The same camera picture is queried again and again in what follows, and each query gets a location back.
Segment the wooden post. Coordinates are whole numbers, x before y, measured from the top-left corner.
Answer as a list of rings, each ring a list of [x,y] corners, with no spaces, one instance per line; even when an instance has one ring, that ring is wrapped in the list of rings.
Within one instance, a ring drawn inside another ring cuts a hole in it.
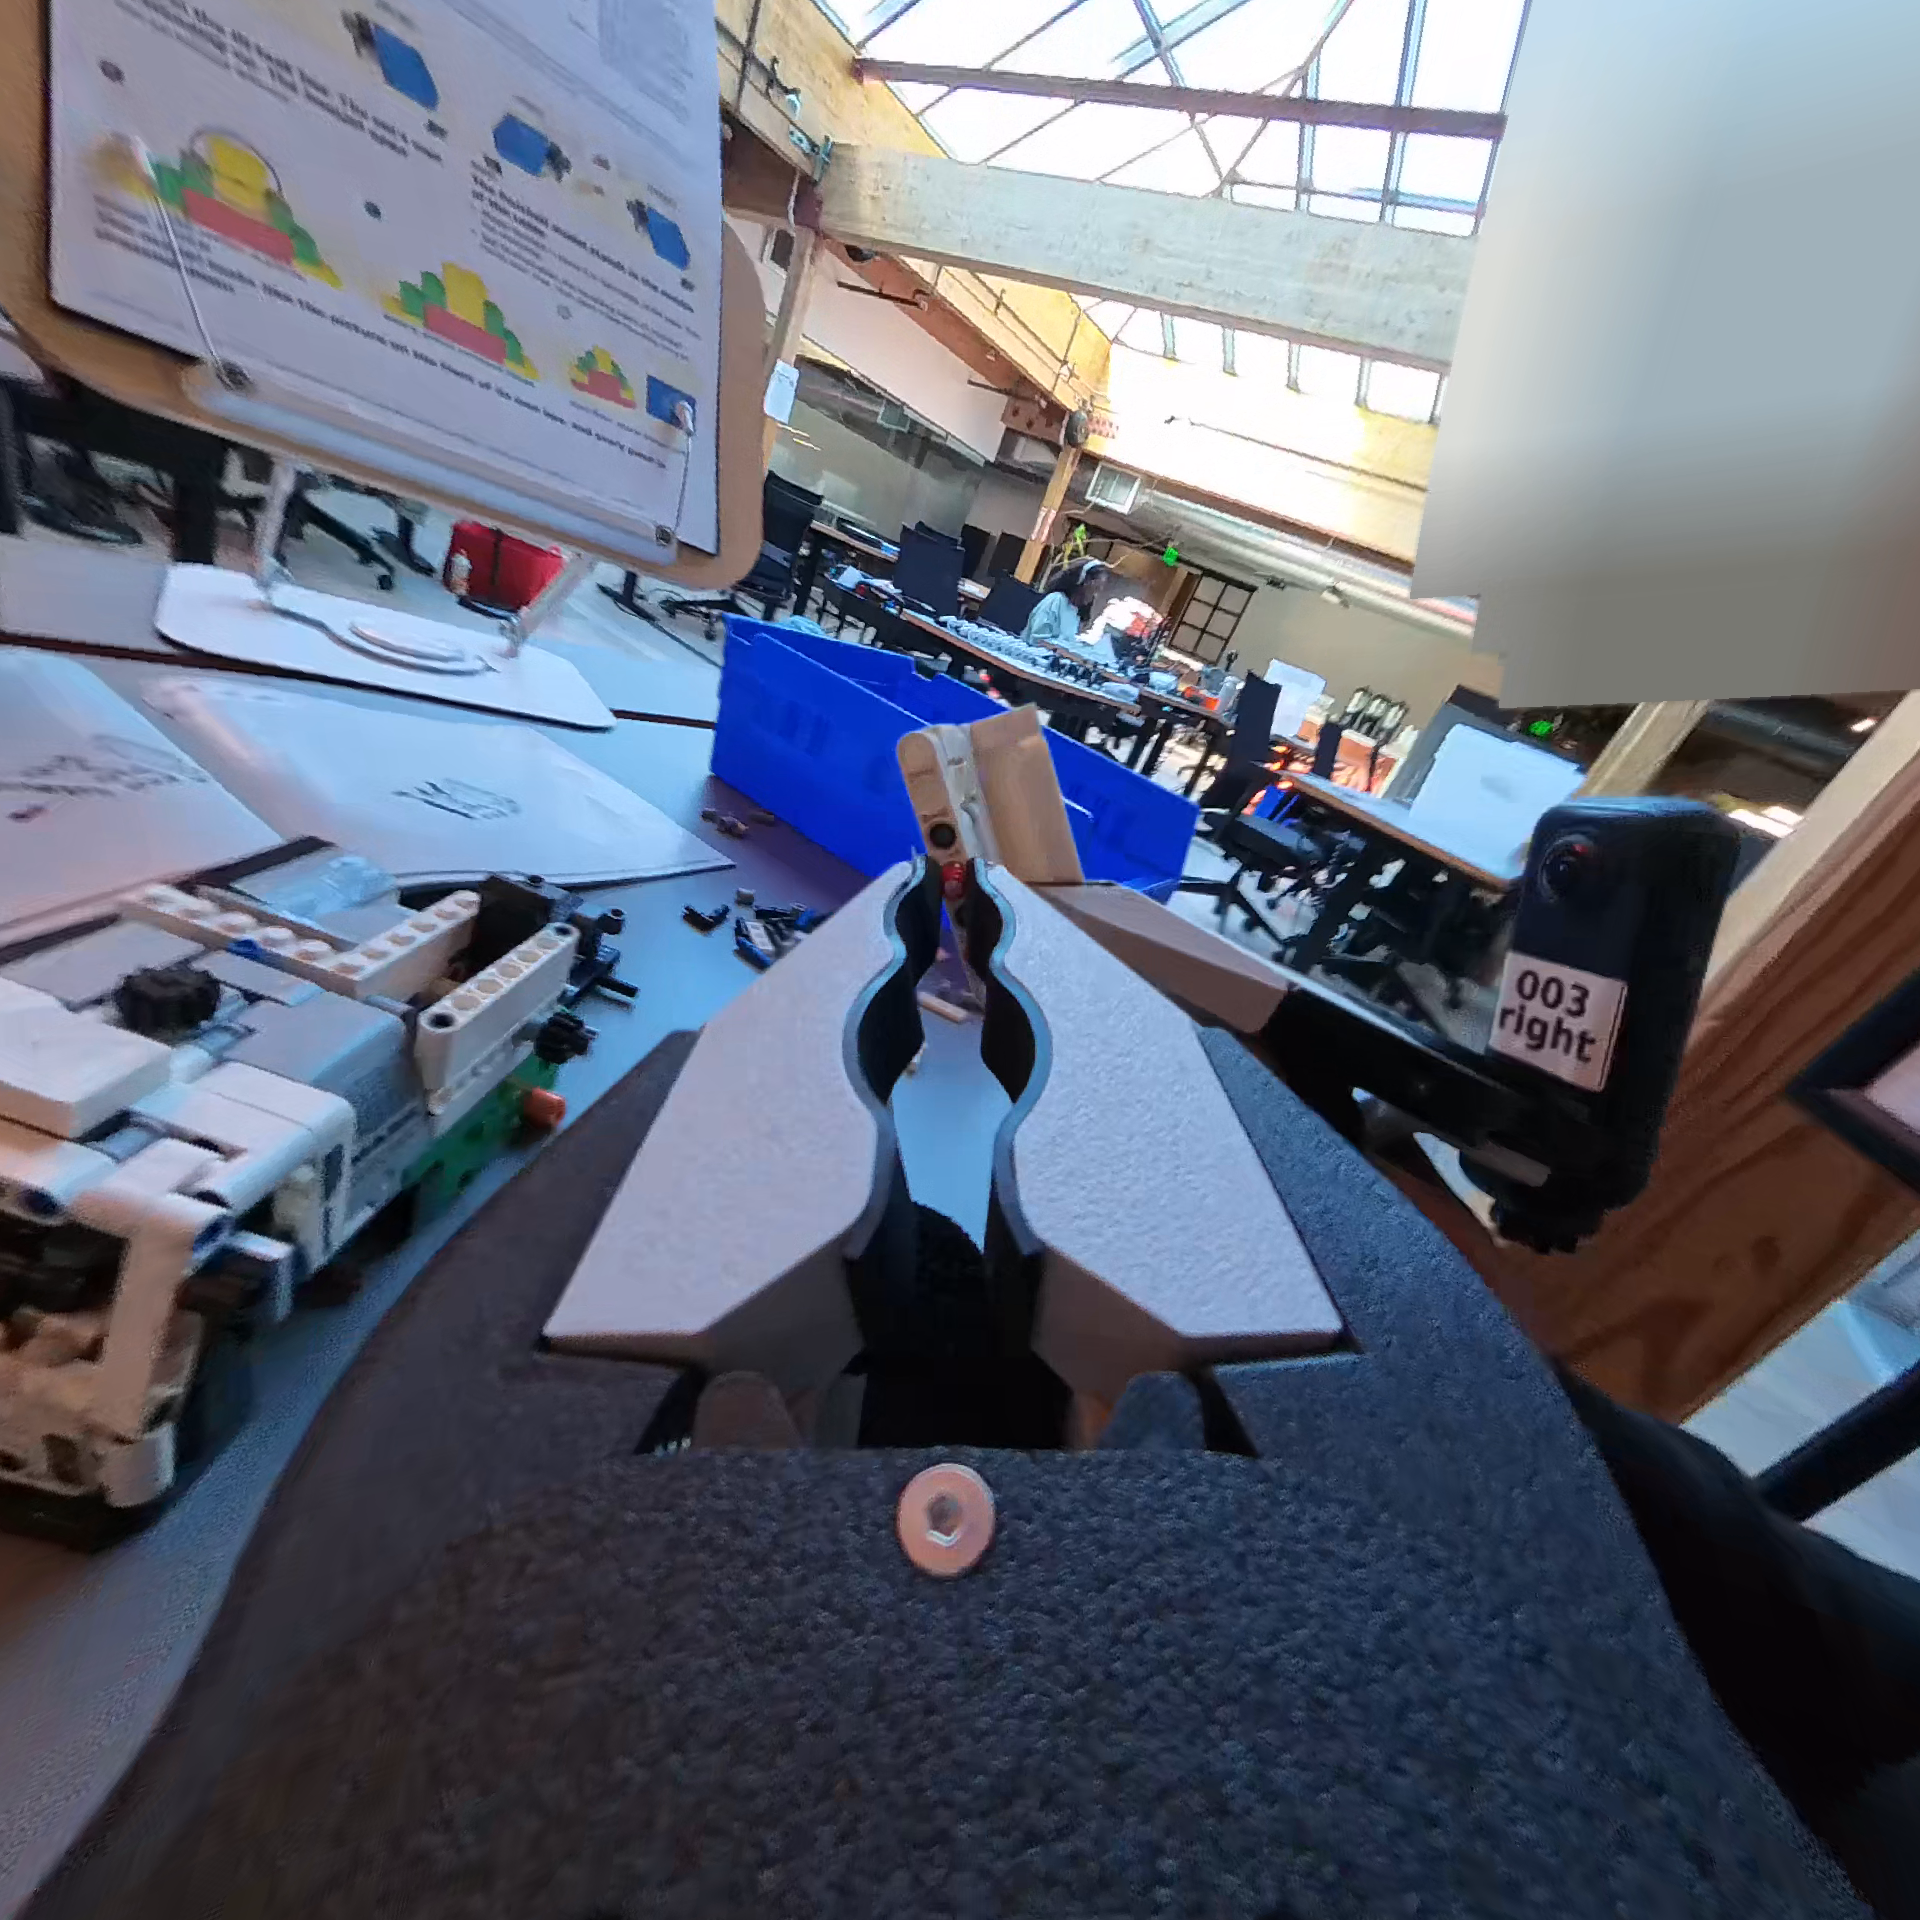
[[[1918,963],[1918,696],[1731,897],[1661,1160],[1575,1254],[1472,1261],[1617,1402],[1680,1422],[1885,1259],[1917,1201],[1791,1104],[1802,1069]]]

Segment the red bag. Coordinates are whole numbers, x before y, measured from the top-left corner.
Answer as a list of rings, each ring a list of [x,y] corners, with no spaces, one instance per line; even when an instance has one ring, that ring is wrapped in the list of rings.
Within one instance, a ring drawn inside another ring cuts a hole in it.
[[[522,612],[562,577],[569,553],[510,536],[480,518],[457,518],[439,569],[441,586],[464,609],[491,617]]]

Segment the white office table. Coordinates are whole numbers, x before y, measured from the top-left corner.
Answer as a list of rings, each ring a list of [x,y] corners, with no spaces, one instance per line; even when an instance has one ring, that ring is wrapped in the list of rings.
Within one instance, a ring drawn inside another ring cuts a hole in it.
[[[1571,801],[1586,773],[1519,736],[1454,728],[1441,739],[1410,801],[1370,796],[1311,773],[1291,790],[1382,835],[1410,858],[1430,858],[1477,885],[1506,890],[1527,866],[1539,821]]]

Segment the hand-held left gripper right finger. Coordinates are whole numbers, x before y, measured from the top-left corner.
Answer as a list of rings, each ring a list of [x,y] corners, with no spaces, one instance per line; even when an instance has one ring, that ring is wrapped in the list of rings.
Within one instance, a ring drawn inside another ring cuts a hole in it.
[[[1037,1259],[1031,1353],[1088,1449],[1141,1376],[1323,1357],[1347,1321],[1208,1051],[1203,1025],[1041,899],[975,864],[973,933],[1031,1038],[995,1198]]]

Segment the white lego truck model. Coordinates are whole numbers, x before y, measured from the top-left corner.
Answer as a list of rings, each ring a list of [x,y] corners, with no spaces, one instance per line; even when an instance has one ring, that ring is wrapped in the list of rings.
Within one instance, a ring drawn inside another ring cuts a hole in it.
[[[150,1525],[253,1411],[250,1350],[367,1235],[565,1120],[627,916],[297,838],[3,961],[5,1532]]]

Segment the white clipboard stand base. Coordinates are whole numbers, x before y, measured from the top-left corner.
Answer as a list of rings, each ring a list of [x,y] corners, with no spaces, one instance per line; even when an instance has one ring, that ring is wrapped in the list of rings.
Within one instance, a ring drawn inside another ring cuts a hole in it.
[[[545,649],[297,582],[263,586],[229,568],[170,568],[157,634],[193,653],[282,676],[569,729],[606,731],[616,723],[582,669]]]

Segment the pile of dark lego pieces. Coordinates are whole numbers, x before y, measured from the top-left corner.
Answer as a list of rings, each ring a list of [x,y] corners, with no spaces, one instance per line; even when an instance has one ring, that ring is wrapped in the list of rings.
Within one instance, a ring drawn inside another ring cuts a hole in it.
[[[801,948],[830,916],[803,902],[767,902],[749,890],[736,890],[731,902],[710,907],[686,902],[682,909],[685,923],[705,938],[726,931],[734,954],[754,971],[767,971]]]

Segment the person's dark torso clothing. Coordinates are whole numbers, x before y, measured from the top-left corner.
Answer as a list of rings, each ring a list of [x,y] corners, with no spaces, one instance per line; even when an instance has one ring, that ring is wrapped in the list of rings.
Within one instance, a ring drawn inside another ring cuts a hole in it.
[[[1552,1365],[1718,1700],[1877,1916],[1918,1916],[1918,1585]]]

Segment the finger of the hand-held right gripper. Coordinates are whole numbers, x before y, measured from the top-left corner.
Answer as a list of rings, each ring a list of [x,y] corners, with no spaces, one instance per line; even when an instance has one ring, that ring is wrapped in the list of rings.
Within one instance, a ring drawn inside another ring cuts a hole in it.
[[[1034,708],[910,731],[897,758],[935,866],[987,860],[1029,885],[1086,881]]]
[[[1130,886],[1045,883],[1041,899],[1203,1025],[1257,1036],[1295,976]]]

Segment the clipboard with instruction sheet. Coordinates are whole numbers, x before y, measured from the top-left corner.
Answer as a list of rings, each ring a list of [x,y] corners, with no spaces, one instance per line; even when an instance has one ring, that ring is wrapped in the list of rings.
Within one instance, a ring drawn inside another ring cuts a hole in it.
[[[706,5],[5,5],[46,370],[667,580],[762,537]]]

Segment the long cluttered work table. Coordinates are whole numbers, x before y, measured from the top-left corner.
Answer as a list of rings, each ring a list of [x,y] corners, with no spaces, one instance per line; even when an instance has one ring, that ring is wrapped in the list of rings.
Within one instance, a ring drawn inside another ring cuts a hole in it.
[[[825,602],[832,592],[840,592],[858,609],[848,617],[867,624],[894,620],[894,624],[917,634],[919,641],[910,642],[912,649],[965,653],[984,664],[999,664],[1001,673],[1019,675],[1037,684],[1061,682],[1078,689],[1078,699],[1088,704],[1101,698],[1123,713],[1134,708],[1154,713],[1160,728],[1160,734],[1151,739],[1154,747],[1176,728],[1203,729],[1211,740],[1222,740],[1231,731],[1231,715],[1224,715],[1206,702],[1190,699],[1174,689],[1160,689],[1152,680],[1134,680],[1120,664],[1101,660],[1086,649],[1054,645],[1050,641],[1025,641],[987,622],[961,614],[933,614],[919,602],[898,592],[894,580],[882,580],[850,564],[854,558],[875,561],[878,555],[880,550],[870,548],[846,530],[824,522],[814,523],[808,530],[799,610],[808,612],[811,602]]]

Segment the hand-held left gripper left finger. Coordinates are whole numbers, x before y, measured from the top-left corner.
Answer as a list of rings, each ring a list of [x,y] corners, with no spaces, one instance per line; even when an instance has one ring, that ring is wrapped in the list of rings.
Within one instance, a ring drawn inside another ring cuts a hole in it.
[[[944,1342],[944,1222],[906,1180],[893,1093],[942,942],[921,858],[870,883],[706,1021],[545,1320],[569,1357],[677,1368],[696,1434],[758,1414],[850,1449],[893,1372]]]

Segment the black frame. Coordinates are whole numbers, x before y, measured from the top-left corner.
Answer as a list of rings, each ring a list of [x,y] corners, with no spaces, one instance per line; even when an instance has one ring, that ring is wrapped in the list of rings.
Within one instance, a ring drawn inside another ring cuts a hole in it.
[[[1791,1101],[1874,1164],[1917,1185],[1917,1013],[1873,1016],[1819,1051]]]

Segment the white paper sheet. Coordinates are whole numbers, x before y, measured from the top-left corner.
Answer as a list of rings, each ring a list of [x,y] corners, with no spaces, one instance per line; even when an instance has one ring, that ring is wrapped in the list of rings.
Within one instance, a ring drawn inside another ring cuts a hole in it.
[[[727,852],[531,728],[207,676],[161,680],[141,699],[282,837],[330,841],[397,881],[539,875],[578,890],[731,869]]]

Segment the open instruction booklet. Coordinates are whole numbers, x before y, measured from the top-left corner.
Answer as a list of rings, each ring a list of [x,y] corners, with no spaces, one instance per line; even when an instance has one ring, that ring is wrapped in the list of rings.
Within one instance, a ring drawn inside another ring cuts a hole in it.
[[[3,653],[3,931],[67,923],[282,835],[79,660]]]

